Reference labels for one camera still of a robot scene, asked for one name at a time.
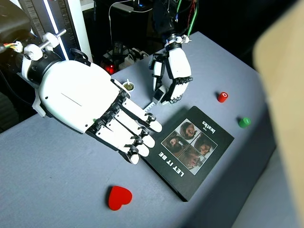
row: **red cylinder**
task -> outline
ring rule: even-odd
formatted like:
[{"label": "red cylinder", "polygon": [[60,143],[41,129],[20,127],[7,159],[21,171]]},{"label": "red cylinder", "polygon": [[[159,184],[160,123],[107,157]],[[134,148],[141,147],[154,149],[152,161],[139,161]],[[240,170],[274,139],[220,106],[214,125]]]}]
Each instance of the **red cylinder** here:
[{"label": "red cylinder", "polygon": [[220,95],[218,95],[218,101],[223,103],[228,98],[228,94],[225,92],[221,92]]}]

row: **heart-shaped object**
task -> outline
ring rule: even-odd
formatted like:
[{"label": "heart-shaped object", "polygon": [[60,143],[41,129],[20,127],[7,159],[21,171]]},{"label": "heart-shaped object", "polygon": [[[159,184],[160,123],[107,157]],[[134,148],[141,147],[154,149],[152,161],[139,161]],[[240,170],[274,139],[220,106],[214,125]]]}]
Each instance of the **heart-shaped object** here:
[{"label": "heart-shaped object", "polygon": [[123,187],[113,186],[109,197],[109,208],[119,210],[122,205],[129,204],[132,200],[132,193]]}]

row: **photo grid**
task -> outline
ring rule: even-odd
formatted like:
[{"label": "photo grid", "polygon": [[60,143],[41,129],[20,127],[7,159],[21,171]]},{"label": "photo grid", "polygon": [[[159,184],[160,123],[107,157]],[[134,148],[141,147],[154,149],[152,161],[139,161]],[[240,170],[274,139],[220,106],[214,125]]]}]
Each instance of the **photo grid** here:
[{"label": "photo grid", "polygon": [[162,141],[162,145],[193,175],[218,146],[188,119]]}]

